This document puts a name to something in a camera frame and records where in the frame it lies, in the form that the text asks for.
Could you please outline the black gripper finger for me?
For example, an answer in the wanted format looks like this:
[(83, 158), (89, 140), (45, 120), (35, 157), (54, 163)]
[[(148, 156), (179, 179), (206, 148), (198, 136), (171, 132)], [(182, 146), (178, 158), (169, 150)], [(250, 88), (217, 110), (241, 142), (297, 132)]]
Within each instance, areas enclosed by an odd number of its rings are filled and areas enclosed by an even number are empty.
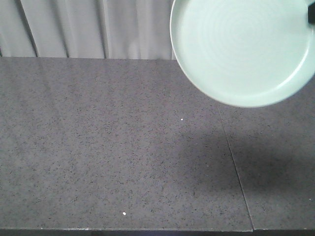
[(308, 5), (308, 23), (315, 24), (315, 3)]

